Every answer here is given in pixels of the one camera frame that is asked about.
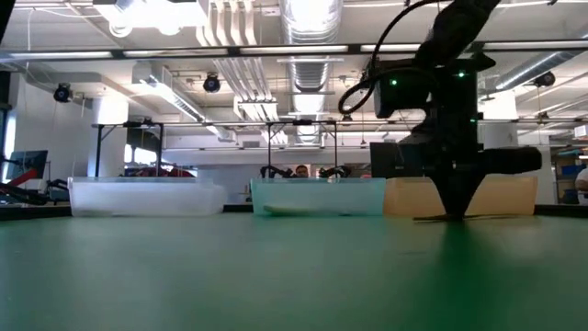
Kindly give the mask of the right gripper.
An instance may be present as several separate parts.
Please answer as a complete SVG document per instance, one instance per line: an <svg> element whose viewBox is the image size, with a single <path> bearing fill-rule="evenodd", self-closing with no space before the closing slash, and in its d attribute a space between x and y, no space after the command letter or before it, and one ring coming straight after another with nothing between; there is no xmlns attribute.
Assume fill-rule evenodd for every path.
<svg viewBox="0 0 588 331"><path fill-rule="evenodd" d="M435 68L420 77L411 106L422 108L425 118L399 142L403 170L432 178L448 216L455 216L449 176L460 175L457 216L463 216L482 176L522 174L542 166L535 147L479 143L476 78L475 71L465 68Z"/></svg>

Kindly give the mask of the black computer monitor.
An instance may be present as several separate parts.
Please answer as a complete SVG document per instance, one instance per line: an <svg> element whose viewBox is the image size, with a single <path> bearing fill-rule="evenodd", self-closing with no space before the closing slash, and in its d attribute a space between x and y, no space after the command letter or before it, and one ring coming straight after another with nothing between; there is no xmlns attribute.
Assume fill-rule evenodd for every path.
<svg viewBox="0 0 588 331"><path fill-rule="evenodd" d="M393 178L403 175L403 160L397 143L372 142L369 150L371 176Z"/></svg>

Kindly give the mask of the white building column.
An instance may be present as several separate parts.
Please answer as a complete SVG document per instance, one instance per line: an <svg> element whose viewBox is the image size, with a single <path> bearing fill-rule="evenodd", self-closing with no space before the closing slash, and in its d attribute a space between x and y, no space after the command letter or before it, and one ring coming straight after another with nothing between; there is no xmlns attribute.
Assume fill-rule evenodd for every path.
<svg viewBox="0 0 588 331"><path fill-rule="evenodd" d="M94 124L119 124L129 117L129 103L122 97L101 97L93 100ZM91 133L92 150L89 158L88 175L95 173L97 129ZM100 177L117 177L124 172L127 130L115 129L102 142Z"/></svg>
<svg viewBox="0 0 588 331"><path fill-rule="evenodd" d="M484 120L500 120L500 122L482 123L478 127L479 140L485 149L514 147L518 145L515 92L506 90L483 98L478 111Z"/></svg>

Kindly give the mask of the standing person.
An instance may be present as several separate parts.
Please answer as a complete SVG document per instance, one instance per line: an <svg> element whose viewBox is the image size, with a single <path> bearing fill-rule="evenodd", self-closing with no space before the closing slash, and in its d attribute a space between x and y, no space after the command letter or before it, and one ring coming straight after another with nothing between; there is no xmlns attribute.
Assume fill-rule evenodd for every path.
<svg viewBox="0 0 588 331"><path fill-rule="evenodd" d="M588 206L588 166L576 177L575 188L577 190L579 204Z"/></svg>

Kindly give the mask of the teal plastic bin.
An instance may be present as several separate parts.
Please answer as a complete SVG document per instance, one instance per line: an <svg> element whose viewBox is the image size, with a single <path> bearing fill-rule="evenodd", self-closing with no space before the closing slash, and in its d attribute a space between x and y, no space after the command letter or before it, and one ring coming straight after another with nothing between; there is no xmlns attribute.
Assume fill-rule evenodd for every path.
<svg viewBox="0 0 588 331"><path fill-rule="evenodd" d="M384 178L258 178L251 181L254 214L380 216Z"/></svg>

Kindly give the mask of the green table mat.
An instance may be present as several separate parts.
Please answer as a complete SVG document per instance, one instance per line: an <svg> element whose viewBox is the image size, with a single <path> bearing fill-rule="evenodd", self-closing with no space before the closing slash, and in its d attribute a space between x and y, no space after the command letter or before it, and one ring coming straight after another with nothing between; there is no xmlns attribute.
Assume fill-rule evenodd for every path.
<svg viewBox="0 0 588 331"><path fill-rule="evenodd" d="M0 331L588 331L588 221L0 223Z"/></svg>

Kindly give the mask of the red background object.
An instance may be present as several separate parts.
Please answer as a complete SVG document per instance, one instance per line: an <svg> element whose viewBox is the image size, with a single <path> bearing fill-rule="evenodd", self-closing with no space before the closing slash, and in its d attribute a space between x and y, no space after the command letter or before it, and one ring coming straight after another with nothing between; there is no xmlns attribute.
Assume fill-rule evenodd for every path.
<svg viewBox="0 0 588 331"><path fill-rule="evenodd" d="M127 168L124 177L194 177L186 170L172 167L170 170L152 166Z"/></svg>

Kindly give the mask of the clear plastic bin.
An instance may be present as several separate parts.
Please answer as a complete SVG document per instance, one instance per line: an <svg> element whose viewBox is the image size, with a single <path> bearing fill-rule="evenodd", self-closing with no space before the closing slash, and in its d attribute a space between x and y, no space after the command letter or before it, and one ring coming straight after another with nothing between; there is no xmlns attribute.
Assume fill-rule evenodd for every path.
<svg viewBox="0 0 588 331"><path fill-rule="evenodd" d="M223 212L228 193L197 177L70 177L75 217L198 217Z"/></svg>

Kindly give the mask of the white ceiling air unit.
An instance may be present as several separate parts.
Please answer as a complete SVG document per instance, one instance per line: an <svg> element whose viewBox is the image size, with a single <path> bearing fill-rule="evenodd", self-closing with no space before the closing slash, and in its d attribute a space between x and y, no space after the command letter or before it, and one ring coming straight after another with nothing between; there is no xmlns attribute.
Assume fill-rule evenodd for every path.
<svg viewBox="0 0 588 331"><path fill-rule="evenodd" d="M93 0L92 5L117 38L126 38L135 29L158 29L174 36L209 21L209 0Z"/></svg>

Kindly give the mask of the background monitor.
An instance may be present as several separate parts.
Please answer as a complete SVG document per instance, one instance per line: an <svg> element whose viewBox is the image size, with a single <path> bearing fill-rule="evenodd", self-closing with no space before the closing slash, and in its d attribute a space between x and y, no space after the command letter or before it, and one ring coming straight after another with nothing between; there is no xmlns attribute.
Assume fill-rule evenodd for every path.
<svg viewBox="0 0 588 331"><path fill-rule="evenodd" d="M48 151L14 151L7 159L7 179L11 186L19 186L33 179L43 179Z"/></svg>

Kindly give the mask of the silver round ceiling duct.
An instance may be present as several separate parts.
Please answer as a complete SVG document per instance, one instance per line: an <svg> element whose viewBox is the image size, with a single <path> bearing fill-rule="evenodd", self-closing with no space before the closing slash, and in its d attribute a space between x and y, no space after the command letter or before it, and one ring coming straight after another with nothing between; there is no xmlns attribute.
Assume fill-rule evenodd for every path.
<svg viewBox="0 0 588 331"><path fill-rule="evenodd" d="M283 42L287 45L328 45L337 41L343 0L279 0ZM327 56L291 57L288 78L292 105L299 120L319 120L332 71Z"/></svg>
<svg viewBox="0 0 588 331"><path fill-rule="evenodd" d="M484 88L479 87L478 92L482 95L489 95L505 90L513 89L524 83L549 72L551 69L572 60L582 54L583 51L548 51L541 52L505 74L499 75L496 79L485 84Z"/></svg>

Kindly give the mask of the black background rig frame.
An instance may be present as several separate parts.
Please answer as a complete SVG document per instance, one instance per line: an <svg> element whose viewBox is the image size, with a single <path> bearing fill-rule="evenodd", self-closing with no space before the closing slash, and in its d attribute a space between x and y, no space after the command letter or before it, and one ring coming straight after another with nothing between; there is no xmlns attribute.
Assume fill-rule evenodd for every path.
<svg viewBox="0 0 588 331"><path fill-rule="evenodd" d="M138 121L125 121L119 124L93 124L92 127L97 129L96 137L96 158L95 158L95 173L94 177L100 176L100 162L101 162L101 149L102 142L112 133L115 129L141 129L147 130L150 128L159 129L159 143L156 148L156 168L161 168L162 163L162 152L164 144L164 129L165 126L162 122L152 122L151 120L144 120L143 122Z"/></svg>
<svg viewBox="0 0 588 331"><path fill-rule="evenodd" d="M273 137L277 134L276 131L273 131L272 128L274 126L277 126L277 129L279 131L281 131L282 129L284 129L286 126L294 126L294 127L299 127L299 126L319 126L322 131L320 132L326 132L328 135L330 135L333 140L334 140L334 166L338 167L339 166L339 157L338 157L338 123L336 120L279 120L279 121L267 121L264 123L264 125L267 128L267 135L268 135L268 140L267 140L267 147L266 147L266 151L267 151L267 166L271 166L272 165L272 142L271 140L273 139ZM279 151L287 151L288 149L293 149L296 152L308 152L311 150L325 150L327 148L327 146L323 146L323 145L319 145L319 144L303 144L300 146L294 145L293 147L291 146L277 146L277 149Z"/></svg>

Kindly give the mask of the white rectangular ceiling duct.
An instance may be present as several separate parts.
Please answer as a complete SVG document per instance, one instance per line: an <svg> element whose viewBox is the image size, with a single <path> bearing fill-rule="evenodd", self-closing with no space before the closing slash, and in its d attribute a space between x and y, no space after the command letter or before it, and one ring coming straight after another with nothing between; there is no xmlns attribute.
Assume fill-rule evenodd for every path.
<svg viewBox="0 0 588 331"><path fill-rule="evenodd" d="M220 142L234 142L235 133L223 127L209 125L203 109L196 103L189 101L187 96L174 88L174 78L171 72L160 64L138 62L132 68L132 82L141 84L142 93L158 96L187 116L192 122L201 123L203 127L214 134Z"/></svg>

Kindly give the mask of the overhead frame light bar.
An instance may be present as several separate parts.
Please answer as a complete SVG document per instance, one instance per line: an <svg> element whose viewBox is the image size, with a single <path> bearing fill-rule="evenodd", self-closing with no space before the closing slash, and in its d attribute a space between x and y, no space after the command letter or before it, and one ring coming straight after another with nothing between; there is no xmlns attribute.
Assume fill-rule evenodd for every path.
<svg viewBox="0 0 588 331"><path fill-rule="evenodd" d="M225 57L278 57L278 56L335 56L364 55L376 49L374 44L311 44L269 46L220 46L197 48L162 48L137 50L66 50L66 51L13 51L0 50L0 63L12 62L69 62L102 60L159 60L198 59ZM475 41L466 47L467 52L539 52L588 51L588 40L504 40Z"/></svg>

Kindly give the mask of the black aluminium table frame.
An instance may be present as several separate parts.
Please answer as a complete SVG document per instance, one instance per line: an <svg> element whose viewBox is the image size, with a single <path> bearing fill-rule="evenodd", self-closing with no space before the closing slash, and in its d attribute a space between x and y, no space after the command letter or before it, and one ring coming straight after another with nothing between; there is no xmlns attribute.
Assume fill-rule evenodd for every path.
<svg viewBox="0 0 588 331"><path fill-rule="evenodd" d="M536 216L588 219L588 206L536 205ZM71 217L69 206L0 207L0 222Z"/></svg>

